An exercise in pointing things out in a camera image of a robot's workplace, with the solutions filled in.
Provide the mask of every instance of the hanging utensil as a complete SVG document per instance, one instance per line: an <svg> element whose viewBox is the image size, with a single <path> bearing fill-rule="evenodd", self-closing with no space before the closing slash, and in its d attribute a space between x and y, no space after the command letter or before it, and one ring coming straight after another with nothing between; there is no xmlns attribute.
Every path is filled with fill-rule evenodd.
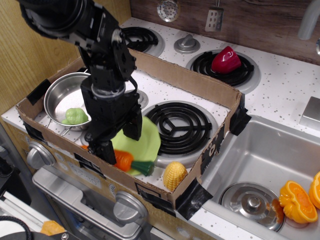
<svg viewBox="0 0 320 240"><path fill-rule="evenodd" d="M206 18L206 32L220 32L222 27L222 19L224 17L224 9L219 7L220 0L215 0L215 6L210 7L208 17Z"/></svg>
<svg viewBox="0 0 320 240"><path fill-rule="evenodd" d="M179 17L180 4L177 0L161 0L156 10L163 21L173 22Z"/></svg>

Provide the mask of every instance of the cardboard box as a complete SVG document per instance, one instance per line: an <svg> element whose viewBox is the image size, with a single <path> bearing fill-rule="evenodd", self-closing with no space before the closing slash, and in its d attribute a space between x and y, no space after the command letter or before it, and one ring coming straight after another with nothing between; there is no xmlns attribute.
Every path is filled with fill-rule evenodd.
<svg viewBox="0 0 320 240"><path fill-rule="evenodd" d="M90 161L107 178L110 178L131 191L142 195L146 201L151 202L154 206L158 205L158 207L161 207L166 205L168 208L178 209L185 205L186 202L185 200L181 201L180 196L183 196L186 191L189 192L185 197L193 195L190 194L190 191L193 191L194 184L199 181L199 177L212 160L216 150L220 148L220 144L224 136L229 131L231 118L240 106L242 94L237 89L209 76L190 71L179 65L166 62L148 54L133 50L130 52L134 57L136 57L136 66L138 69L145 71L158 80L167 82L174 87L183 89L230 109L223 124L219 126L217 133L211 139L211 142L207 145L202 155L199 156L188 175L173 192L167 192L151 184L140 181L139 179L117 169L113 165L106 163L97 156L90 154L74 142L54 133L40 123L35 122L34 119L37 114L44 109L43 99L46 90L45 86L37 87L30 96L19 102L16 108L26 126L28 126L29 129L34 130L36 135L38 134L39 140L42 142L50 142L73 155L81 156L85 160ZM83 66L84 64L82 59L79 58L66 68L60 70L54 76L50 77L48 81L52 83L61 76L75 72Z"/></svg>

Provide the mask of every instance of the orange half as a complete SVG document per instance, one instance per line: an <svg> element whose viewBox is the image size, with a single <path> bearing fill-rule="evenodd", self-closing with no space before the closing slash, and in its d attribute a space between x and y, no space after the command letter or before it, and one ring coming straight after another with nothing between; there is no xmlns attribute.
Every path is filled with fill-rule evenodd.
<svg viewBox="0 0 320 240"><path fill-rule="evenodd" d="M317 209L307 192L295 181L288 181L281 188L279 203L284 214L297 223L313 223L318 220Z"/></svg>
<svg viewBox="0 0 320 240"><path fill-rule="evenodd" d="M314 176L309 189L311 202L320 209L320 171Z"/></svg>

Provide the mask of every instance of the yellow corn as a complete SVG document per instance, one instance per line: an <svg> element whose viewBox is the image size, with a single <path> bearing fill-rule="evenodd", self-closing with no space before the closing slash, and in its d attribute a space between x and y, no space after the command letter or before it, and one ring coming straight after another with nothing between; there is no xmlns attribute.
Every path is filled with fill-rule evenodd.
<svg viewBox="0 0 320 240"><path fill-rule="evenodd" d="M173 161L169 163L164 170L163 184L167 189L173 191L186 175L187 170L185 166L180 162Z"/></svg>

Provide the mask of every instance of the cardboard box flap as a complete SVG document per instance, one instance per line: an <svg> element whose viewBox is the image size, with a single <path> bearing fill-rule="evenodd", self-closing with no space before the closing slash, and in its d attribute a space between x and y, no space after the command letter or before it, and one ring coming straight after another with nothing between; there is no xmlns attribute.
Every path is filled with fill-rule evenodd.
<svg viewBox="0 0 320 240"><path fill-rule="evenodd" d="M138 69L174 87L232 109L241 92L224 82L160 58L130 50Z"/></svg>

